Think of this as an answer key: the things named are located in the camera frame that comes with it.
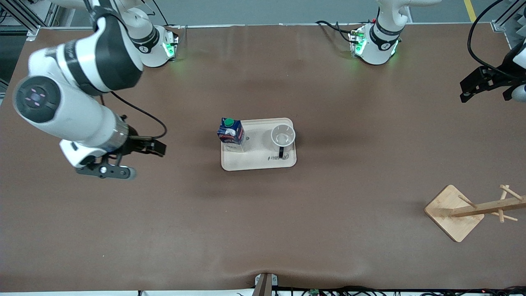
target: wooden peg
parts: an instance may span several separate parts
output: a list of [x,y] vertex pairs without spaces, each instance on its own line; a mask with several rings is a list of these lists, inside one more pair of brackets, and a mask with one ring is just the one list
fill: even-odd
[[467,203],[468,205],[470,205],[470,206],[472,206],[472,207],[474,207],[474,208],[477,207],[474,203],[472,203],[472,202],[471,202],[467,197],[465,197],[464,195],[459,194],[458,197],[459,197],[461,200],[463,200],[465,203]]
[[502,194],[500,195],[500,199],[503,200],[506,198],[506,194],[507,194],[507,191],[506,190],[502,190]]
[[500,223],[504,223],[504,211],[502,209],[499,209],[499,220]]
[[518,199],[518,200],[520,200],[520,201],[523,201],[523,200],[524,200],[524,199],[522,198],[522,196],[516,194],[513,190],[509,189],[508,187],[506,187],[506,186],[504,186],[504,185],[500,185],[499,187],[500,187],[500,189],[502,189],[502,190],[508,192],[509,194],[513,195],[514,198],[516,198],[516,199]]
[[[498,213],[495,213],[495,212],[490,213],[490,214],[492,214],[493,216],[498,216],[499,215]],[[517,222],[519,220],[517,218],[513,218],[513,217],[510,217],[510,216],[506,216],[506,215],[503,215],[503,217],[504,217],[504,219],[508,219],[508,220],[515,221],[515,222]]]

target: blue carton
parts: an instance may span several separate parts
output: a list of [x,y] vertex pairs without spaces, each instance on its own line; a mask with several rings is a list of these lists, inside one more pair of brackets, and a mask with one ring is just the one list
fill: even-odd
[[221,125],[217,131],[217,136],[225,144],[227,151],[244,152],[243,147],[245,143],[245,130],[241,120],[233,120],[232,118],[222,118]]

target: green cap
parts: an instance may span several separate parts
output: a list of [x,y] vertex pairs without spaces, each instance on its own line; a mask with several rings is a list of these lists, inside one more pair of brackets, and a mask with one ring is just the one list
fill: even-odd
[[226,118],[224,124],[226,127],[231,127],[234,125],[234,120],[232,118]]

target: wooden base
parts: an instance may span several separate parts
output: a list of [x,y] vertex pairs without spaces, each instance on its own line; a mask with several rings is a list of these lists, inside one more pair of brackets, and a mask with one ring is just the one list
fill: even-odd
[[451,209],[469,206],[458,196],[464,196],[455,186],[448,185],[424,209],[426,214],[454,241],[461,242],[484,219],[484,214],[451,217]]

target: tray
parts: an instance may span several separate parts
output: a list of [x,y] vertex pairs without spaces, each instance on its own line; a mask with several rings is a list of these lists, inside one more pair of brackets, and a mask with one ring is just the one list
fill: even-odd
[[283,158],[279,158],[279,151],[270,138],[270,132],[276,125],[288,124],[292,127],[292,120],[288,118],[242,120],[245,129],[245,152],[225,151],[221,143],[221,166],[225,171],[245,171],[260,169],[276,169],[291,167],[296,164],[296,144],[286,151]]

